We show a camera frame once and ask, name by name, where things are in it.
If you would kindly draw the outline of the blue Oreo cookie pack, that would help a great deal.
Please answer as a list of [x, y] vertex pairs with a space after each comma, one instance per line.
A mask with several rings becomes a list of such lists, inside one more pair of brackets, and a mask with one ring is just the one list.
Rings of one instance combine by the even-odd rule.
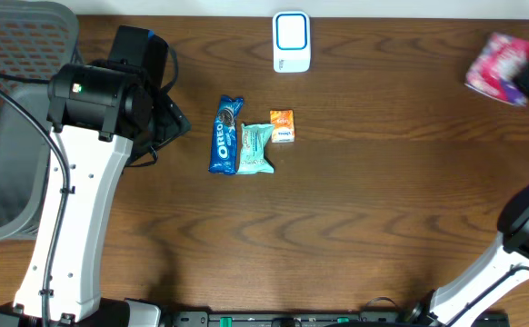
[[243, 97], [221, 96], [214, 119], [210, 173], [236, 174], [236, 123], [244, 102]]

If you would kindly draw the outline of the red purple snack packet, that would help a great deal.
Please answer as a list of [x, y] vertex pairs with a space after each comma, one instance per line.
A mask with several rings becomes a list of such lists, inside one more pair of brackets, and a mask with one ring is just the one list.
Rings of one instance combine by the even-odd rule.
[[496, 101], [527, 105], [513, 79], [529, 64], [529, 41], [493, 33], [465, 75], [465, 85]]

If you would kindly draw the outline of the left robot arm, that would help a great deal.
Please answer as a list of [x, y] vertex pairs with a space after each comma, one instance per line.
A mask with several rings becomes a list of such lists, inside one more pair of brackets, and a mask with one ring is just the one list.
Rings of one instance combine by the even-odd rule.
[[166, 326], [169, 315], [144, 300], [100, 291], [105, 233], [127, 167], [189, 131], [169, 96], [165, 66], [177, 60], [154, 32], [122, 25], [105, 60], [65, 64], [47, 86], [48, 178], [35, 248], [0, 326]]

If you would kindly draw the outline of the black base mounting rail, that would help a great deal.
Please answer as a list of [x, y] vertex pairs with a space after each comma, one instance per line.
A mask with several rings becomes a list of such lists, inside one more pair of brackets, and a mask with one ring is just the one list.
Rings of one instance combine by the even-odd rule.
[[170, 327], [325, 327], [409, 326], [399, 322], [397, 312], [365, 311], [339, 313], [210, 313], [174, 312], [164, 323]]

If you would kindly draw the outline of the grey plastic mesh basket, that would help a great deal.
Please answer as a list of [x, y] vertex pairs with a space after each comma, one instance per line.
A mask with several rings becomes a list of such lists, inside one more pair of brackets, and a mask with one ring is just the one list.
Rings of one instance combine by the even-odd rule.
[[[0, 1], [0, 90], [45, 129], [48, 81], [64, 64], [82, 60], [79, 24], [66, 6]], [[36, 129], [0, 97], [0, 241], [35, 238], [50, 149]]]

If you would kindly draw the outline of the white barcode scanner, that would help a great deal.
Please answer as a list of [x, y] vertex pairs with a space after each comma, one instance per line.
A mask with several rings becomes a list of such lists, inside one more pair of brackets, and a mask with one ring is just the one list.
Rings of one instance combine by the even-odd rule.
[[283, 11], [272, 18], [273, 68], [279, 74], [303, 73], [311, 64], [311, 24], [303, 11]]

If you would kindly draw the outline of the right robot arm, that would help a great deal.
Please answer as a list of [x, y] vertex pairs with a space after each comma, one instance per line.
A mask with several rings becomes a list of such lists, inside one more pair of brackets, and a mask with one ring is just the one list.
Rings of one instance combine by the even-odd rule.
[[405, 315], [414, 326], [471, 326], [529, 280], [529, 185], [501, 211], [490, 247], [458, 278], [427, 295]]

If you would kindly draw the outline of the teal wet wipes pack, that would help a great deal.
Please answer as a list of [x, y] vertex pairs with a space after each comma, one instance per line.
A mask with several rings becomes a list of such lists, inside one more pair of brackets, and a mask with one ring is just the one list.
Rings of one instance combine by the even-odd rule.
[[265, 158], [265, 147], [272, 136], [272, 124], [242, 124], [242, 147], [237, 174], [273, 173]]

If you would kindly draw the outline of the small orange tissue pack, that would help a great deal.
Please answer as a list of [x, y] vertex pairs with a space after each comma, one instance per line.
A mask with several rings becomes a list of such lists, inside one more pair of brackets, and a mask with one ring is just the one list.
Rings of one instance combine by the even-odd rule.
[[295, 139], [294, 111], [273, 110], [270, 112], [270, 122], [274, 126], [272, 142], [292, 143]]

